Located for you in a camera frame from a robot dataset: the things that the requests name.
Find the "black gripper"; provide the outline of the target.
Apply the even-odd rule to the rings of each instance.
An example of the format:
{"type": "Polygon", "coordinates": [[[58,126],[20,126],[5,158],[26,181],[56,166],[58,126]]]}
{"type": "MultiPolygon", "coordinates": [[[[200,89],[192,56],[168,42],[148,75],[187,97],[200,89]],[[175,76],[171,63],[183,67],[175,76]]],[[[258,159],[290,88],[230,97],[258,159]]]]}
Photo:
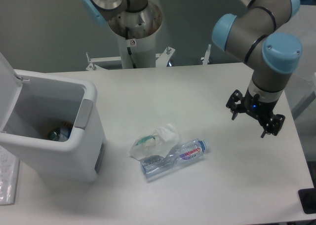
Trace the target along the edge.
{"type": "Polygon", "coordinates": [[[258,120],[263,127],[261,138],[270,134],[276,136],[284,124],[285,116],[273,113],[277,100],[266,103],[259,98],[259,94],[251,95],[248,89],[245,96],[239,90],[235,90],[229,97],[226,107],[233,114],[232,120],[235,120],[239,113],[244,113],[244,110],[249,116],[258,120]]]}

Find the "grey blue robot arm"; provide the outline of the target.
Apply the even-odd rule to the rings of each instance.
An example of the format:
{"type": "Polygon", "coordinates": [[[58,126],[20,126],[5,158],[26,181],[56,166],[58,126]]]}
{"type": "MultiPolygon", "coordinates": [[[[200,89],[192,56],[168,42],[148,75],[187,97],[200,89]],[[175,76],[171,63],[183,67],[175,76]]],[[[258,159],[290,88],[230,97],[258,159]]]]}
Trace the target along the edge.
{"type": "MultiPolygon", "coordinates": [[[[122,67],[156,67],[156,33],[160,9],[149,0],[81,0],[90,17],[108,25],[118,37],[122,67]]],[[[212,30],[212,42],[253,70],[247,92],[236,90],[227,108],[236,117],[245,113],[277,135],[285,117],[274,114],[284,88],[297,69],[302,45],[278,29],[299,10],[300,0],[240,0],[248,9],[242,16],[223,15],[212,30]]]]}

